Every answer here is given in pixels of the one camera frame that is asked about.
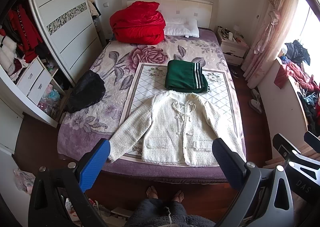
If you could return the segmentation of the cream tweed jacket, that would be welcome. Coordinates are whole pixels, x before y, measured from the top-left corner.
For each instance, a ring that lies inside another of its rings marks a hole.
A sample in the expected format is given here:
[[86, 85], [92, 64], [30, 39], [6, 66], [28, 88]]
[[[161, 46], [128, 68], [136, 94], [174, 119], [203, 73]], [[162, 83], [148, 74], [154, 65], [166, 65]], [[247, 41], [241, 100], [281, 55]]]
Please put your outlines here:
[[212, 144], [217, 138], [245, 153], [234, 125], [211, 102], [198, 94], [167, 91], [138, 107], [110, 139], [108, 156], [115, 162], [141, 141], [145, 163], [170, 166], [217, 166]]

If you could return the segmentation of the pile of clothes by window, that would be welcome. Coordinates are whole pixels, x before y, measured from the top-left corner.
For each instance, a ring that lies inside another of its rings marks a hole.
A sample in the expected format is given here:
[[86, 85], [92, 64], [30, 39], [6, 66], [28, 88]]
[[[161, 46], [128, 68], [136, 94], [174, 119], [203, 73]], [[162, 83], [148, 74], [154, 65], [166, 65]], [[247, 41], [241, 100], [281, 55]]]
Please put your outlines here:
[[274, 84], [281, 89], [289, 77], [295, 80], [299, 87], [298, 97], [308, 121], [308, 131], [319, 137], [319, 84], [312, 75], [309, 76], [302, 70], [303, 62], [310, 64], [310, 55], [297, 40], [285, 43], [284, 49], [286, 52], [280, 56], [282, 66]]

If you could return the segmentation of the red clothes in wardrobe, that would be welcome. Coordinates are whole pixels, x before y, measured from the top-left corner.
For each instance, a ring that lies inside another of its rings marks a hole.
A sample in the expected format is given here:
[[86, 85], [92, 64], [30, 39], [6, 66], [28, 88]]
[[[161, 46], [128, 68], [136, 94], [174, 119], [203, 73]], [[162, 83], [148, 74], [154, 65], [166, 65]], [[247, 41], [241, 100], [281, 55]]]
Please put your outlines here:
[[8, 18], [13, 30], [20, 37], [24, 60], [31, 63], [37, 57], [36, 48], [43, 43], [37, 28], [33, 25], [21, 4], [9, 10]]

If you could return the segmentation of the person's feet and grey trousers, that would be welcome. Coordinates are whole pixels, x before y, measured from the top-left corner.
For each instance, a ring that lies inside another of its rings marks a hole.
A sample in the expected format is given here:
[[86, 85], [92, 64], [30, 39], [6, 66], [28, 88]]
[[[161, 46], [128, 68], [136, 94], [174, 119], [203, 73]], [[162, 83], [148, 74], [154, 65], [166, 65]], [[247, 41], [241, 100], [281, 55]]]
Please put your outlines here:
[[150, 186], [138, 209], [125, 226], [215, 226], [215, 223], [197, 215], [187, 214], [182, 201], [184, 193], [178, 191], [171, 201], [159, 199], [156, 189]]

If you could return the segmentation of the black garment on bed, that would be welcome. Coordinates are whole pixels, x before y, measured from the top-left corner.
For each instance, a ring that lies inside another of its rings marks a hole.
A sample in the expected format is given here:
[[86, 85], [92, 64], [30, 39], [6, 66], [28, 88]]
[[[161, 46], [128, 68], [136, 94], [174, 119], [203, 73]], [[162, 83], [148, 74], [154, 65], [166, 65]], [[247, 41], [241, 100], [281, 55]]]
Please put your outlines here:
[[104, 81], [92, 70], [78, 80], [67, 101], [65, 111], [75, 113], [98, 103], [105, 95]]

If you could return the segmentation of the white bedside table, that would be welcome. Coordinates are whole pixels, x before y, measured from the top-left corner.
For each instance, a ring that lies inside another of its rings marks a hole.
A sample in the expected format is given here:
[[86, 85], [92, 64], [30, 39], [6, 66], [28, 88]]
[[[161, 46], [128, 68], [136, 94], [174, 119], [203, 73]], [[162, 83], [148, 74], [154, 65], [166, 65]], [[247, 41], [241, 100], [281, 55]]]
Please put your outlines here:
[[223, 29], [221, 26], [217, 27], [216, 36], [226, 62], [234, 66], [241, 65], [249, 49], [243, 38], [229, 40], [228, 30]]

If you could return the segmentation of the white sliding wardrobe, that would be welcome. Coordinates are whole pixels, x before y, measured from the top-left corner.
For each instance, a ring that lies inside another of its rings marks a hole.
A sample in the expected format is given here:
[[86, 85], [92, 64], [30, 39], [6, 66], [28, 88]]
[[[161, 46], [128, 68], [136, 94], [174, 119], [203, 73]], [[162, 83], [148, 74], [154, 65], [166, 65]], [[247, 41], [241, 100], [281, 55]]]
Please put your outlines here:
[[[8, 12], [21, 4], [43, 43], [37, 57], [52, 80], [38, 105], [17, 87], [30, 65]], [[89, 0], [1, 0], [1, 149], [14, 153], [25, 115], [56, 127], [65, 114], [72, 88], [102, 49]]]

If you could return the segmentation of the folded green striped garment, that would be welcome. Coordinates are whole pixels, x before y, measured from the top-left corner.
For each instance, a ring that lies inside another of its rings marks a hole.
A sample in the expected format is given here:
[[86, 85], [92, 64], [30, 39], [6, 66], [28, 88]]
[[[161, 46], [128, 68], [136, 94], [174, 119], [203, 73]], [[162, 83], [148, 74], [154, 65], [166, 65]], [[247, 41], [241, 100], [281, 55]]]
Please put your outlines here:
[[209, 85], [198, 62], [170, 60], [167, 65], [165, 88], [177, 92], [204, 93]]

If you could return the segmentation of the red folded quilt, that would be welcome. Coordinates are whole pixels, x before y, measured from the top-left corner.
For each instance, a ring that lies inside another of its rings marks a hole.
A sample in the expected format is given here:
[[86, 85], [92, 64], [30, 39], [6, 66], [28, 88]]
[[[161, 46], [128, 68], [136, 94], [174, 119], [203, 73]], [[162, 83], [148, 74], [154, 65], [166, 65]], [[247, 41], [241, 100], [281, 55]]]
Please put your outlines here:
[[159, 3], [135, 1], [110, 17], [117, 41], [130, 44], [156, 45], [164, 40], [165, 20], [158, 11]]

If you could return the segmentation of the white pillow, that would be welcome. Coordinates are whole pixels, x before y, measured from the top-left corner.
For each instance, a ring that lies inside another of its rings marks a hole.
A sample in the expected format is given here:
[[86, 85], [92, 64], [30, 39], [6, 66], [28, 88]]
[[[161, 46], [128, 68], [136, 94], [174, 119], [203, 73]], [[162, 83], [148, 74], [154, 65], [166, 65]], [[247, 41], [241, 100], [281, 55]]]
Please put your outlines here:
[[197, 20], [194, 18], [167, 18], [165, 23], [166, 36], [200, 37]]

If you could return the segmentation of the pink curtain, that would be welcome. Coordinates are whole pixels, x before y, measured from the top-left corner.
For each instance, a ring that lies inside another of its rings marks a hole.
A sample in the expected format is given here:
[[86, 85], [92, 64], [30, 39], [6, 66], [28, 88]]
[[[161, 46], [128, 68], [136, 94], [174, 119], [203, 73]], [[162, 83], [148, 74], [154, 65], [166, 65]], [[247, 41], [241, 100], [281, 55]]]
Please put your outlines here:
[[247, 86], [253, 89], [265, 77], [290, 30], [299, 0], [267, 0], [257, 35], [241, 66]]

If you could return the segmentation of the beige bed headboard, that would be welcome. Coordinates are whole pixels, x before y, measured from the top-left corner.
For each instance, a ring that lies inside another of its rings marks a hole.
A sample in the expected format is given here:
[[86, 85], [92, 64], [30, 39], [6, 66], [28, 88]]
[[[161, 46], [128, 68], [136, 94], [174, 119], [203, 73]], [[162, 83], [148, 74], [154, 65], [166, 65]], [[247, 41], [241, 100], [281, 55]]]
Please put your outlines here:
[[158, 11], [165, 18], [194, 18], [199, 27], [214, 30], [219, 0], [121, 0], [122, 8], [135, 1], [159, 3]]

